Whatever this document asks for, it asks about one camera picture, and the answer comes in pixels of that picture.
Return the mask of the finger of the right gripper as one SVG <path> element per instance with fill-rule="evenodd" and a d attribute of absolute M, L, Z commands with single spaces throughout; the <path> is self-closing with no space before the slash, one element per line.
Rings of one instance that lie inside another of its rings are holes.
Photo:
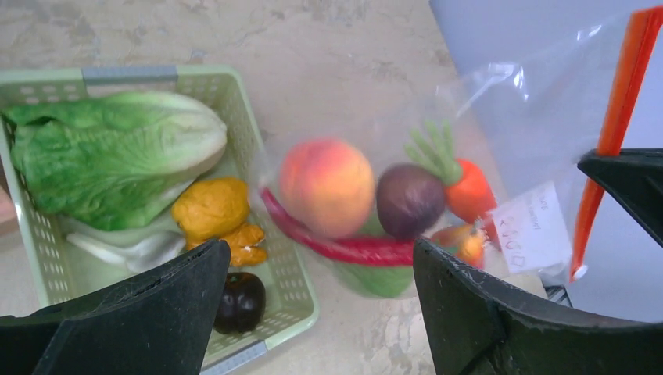
<path fill-rule="evenodd" d="M 662 150 L 623 148 L 617 155 L 587 152 L 577 167 L 662 244 Z"/>

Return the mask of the clear zip top bag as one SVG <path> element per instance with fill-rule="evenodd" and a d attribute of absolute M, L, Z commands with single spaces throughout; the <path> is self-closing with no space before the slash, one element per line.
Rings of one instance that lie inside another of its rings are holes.
<path fill-rule="evenodd" d="M 577 163 L 589 151 L 610 155 L 622 148 L 661 26 L 660 6 L 635 11 L 567 34 L 521 61 L 488 63 L 365 126 L 273 140 L 254 159 L 250 203 L 263 203 L 260 189 L 269 188 L 282 205 L 278 179 L 285 154 L 327 137 L 348 141 L 366 156 L 376 180 L 371 211 L 377 212 L 380 176 L 397 163 L 417 164 L 403 148 L 412 142 L 410 131 L 423 133 L 427 120 L 447 121 L 457 157 L 482 169 L 496 199 L 489 214 L 499 244 L 487 238 L 481 220 L 472 224 L 486 239 L 480 270 L 534 275 L 553 285 L 578 280 L 604 192 Z M 415 243 L 463 224 L 469 223 L 450 211 L 446 197 L 446 211 L 423 234 L 388 235 Z"/>

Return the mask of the fake dark purple plum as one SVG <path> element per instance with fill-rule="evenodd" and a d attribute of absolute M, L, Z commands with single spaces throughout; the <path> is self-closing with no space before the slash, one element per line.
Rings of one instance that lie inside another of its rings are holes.
<path fill-rule="evenodd" d="M 228 273 L 213 323 L 221 334 L 244 334 L 257 328 L 265 313 L 266 288 L 253 273 Z"/>

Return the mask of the fake white bok choy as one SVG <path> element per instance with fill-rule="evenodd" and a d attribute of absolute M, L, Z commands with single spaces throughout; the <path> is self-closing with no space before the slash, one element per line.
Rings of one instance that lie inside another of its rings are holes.
<path fill-rule="evenodd" d="M 169 211 L 192 182 L 127 176 L 75 180 L 56 200 L 66 240 L 132 273 L 164 264 L 184 249 Z"/>

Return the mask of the fake purple onion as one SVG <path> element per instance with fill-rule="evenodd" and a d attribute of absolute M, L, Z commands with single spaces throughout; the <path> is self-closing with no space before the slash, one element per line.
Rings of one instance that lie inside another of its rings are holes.
<path fill-rule="evenodd" d="M 446 211 L 442 181 L 414 163 L 390 166 L 379 178 L 376 209 L 382 229 L 397 239 L 415 238 Z"/>

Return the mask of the fake napa cabbage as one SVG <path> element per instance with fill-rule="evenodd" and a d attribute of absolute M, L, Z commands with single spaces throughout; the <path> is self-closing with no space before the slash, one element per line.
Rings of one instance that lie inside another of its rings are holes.
<path fill-rule="evenodd" d="M 15 105 L 1 117 L 36 207 L 105 231 L 150 224 L 227 144 L 212 109 L 171 91 Z"/>

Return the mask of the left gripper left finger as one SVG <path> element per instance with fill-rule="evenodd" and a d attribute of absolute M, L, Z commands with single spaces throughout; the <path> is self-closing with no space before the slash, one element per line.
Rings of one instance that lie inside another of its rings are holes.
<path fill-rule="evenodd" d="M 3 316 L 2 373 L 199 373 L 229 258 L 210 240 L 90 294 Z"/>

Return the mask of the fake yellow lemon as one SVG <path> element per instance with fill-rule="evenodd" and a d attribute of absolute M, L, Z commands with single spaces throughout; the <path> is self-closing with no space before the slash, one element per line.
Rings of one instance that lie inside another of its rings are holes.
<path fill-rule="evenodd" d="M 170 208 L 172 219 L 190 240 L 227 234 L 247 221 L 249 213 L 248 186 L 237 177 L 195 182 Z"/>

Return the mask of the fake green cabbage head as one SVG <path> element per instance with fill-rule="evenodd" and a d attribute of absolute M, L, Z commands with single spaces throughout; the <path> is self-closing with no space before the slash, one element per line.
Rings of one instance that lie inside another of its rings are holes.
<path fill-rule="evenodd" d="M 355 236 L 368 238 L 369 249 L 381 256 L 391 253 L 392 250 L 387 248 L 397 244 L 382 228 L 375 209 Z M 329 261 L 328 265 L 344 286 L 364 298 L 406 298 L 412 295 L 412 266 L 367 266 L 335 260 Z"/>

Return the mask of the fake peach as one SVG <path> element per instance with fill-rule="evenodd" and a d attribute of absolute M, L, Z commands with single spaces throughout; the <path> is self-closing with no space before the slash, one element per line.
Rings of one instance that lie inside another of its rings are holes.
<path fill-rule="evenodd" d="M 285 154 L 279 174 L 282 205 L 314 233 L 346 238 L 367 221 L 375 175 L 366 156 L 348 141 L 322 137 Z"/>

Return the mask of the fake red bell pepper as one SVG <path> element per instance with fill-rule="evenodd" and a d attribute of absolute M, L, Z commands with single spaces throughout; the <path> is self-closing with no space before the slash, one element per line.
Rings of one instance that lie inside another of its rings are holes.
<path fill-rule="evenodd" d="M 484 266 L 485 235 L 472 224 L 446 227 L 438 230 L 431 241 L 459 260 L 478 269 Z"/>

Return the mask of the fake orange ginger root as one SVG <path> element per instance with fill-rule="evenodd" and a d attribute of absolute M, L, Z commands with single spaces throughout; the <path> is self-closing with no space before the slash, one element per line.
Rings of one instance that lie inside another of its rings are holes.
<path fill-rule="evenodd" d="M 211 223 L 184 224 L 178 226 L 185 235 L 186 249 L 192 250 L 209 239 L 225 241 L 231 250 L 231 266 L 255 266 L 267 260 L 267 251 L 260 247 L 265 239 L 263 229 L 246 218 L 214 220 Z"/>

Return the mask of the fake red chili pepper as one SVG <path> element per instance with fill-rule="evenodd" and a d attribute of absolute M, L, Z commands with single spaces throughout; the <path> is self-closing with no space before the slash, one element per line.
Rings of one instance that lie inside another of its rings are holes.
<path fill-rule="evenodd" d="M 411 266 L 414 240 L 390 237 L 323 238 L 289 215 L 267 187 L 259 196 L 274 225 L 288 238 L 327 259 L 362 266 Z"/>

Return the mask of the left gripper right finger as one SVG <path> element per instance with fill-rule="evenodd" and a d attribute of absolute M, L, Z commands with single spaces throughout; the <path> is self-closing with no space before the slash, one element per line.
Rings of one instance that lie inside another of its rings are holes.
<path fill-rule="evenodd" d="M 659 374 L 662 325 L 569 308 L 414 245 L 414 279 L 438 374 Z"/>

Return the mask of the fake orange carrot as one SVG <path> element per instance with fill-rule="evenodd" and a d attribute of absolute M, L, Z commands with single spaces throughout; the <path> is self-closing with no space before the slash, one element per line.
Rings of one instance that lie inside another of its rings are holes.
<path fill-rule="evenodd" d="M 498 235 L 489 212 L 496 199 L 482 169 L 458 158 L 450 124 L 425 121 L 425 131 L 410 131 L 412 142 L 403 146 L 408 158 L 438 177 L 445 189 L 450 211 L 466 223 L 483 223 L 487 238 L 498 245 Z"/>

